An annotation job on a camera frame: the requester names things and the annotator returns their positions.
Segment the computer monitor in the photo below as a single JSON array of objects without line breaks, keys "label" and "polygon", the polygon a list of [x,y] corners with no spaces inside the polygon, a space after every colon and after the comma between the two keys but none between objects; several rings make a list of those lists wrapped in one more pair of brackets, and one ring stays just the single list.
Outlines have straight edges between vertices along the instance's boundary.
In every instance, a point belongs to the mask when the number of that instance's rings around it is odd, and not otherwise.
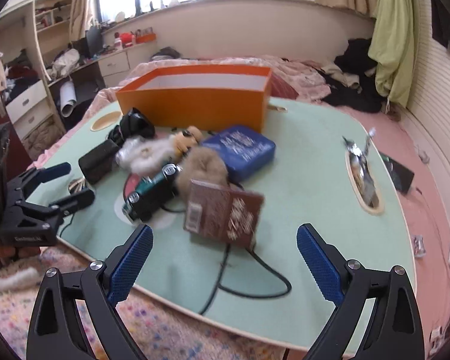
[{"label": "computer monitor", "polygon": [[104,48],[104,41],[100,29],[96,26],[92,26],[86,32],[88,51],[90,58],[94,55],[98,55]]}]

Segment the black wallet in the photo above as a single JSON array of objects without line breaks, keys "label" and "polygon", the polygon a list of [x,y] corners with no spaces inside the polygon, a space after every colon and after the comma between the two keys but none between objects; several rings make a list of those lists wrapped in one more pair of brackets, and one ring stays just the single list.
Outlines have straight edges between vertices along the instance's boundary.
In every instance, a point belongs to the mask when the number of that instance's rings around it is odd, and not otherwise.
[{"label": "black wallet", "polygon": [[107,173],[112,171],[115,155],[120,150],[111,139],[91,149],[78,160],[85,179],[92,185],[98,183]]}]

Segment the plush toy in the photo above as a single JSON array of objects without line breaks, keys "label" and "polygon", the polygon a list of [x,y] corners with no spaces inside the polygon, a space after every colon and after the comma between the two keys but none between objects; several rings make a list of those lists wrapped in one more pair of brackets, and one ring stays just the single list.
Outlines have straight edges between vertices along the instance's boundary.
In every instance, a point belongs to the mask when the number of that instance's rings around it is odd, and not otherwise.
[{"label": "plush toy", "polygon": [[175,180],[180,197],[187,202],[191,181],[207,181],[217,185],[228,185],[228,171],[218,153],[208,147],[194,147],[180,164],[182,170]]},{"label": "plush toy", "polygon": [[154,176],[166,162],[180,162],[183,154],[201,140],[203,135],[194,126],[164,139],[131,138],[116,154],[116,162],[141,177]]}]

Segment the white drawer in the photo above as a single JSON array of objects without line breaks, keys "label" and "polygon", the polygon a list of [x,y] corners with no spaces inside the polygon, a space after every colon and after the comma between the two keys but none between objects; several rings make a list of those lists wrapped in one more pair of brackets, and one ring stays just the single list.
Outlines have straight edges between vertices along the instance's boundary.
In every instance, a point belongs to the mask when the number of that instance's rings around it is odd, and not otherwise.
[{"label": "white drawer", "polygon": [[107,88],[114,88],[119,85],[121,80],[124,80],[127,76],[128,71],[123,71],[121,73],[115,73],[111,74],[110,76],[106,76],[103,78],[103,81],[105,81],[105,86]]},{"label": "white drawer", "polygon": [[46,101],[39,102],[35,107],[17,120],[16,123],[13,123],[13,127],[15,128],[18,137],[21,140],[25,138],[51,114],[52,112],[48,103]]},{"label": "white drawer", "polygon": [[44,83],[40,80],[13,99],[10,104],[7,104],[6,109],[10,121],[15,123],[34,105],[38,104],[46,97],[47,93],[45,92]]},{"label": "white drawer", "polygon": [[100,67],[102,77],[130,70],[126,52],[100,59],[98,61],[98,66]]}]

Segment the blue box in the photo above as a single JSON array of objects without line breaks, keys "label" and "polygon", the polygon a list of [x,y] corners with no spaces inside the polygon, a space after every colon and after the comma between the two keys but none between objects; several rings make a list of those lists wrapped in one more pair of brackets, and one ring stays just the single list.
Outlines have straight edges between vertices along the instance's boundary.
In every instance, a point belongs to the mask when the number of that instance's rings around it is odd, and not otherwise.
[{"label": "blue box", "polygon": [[249,178],[275,156],[275,143],[245,126],[233,126],[207,138],[202,146],[216,150],[232,183]]}]

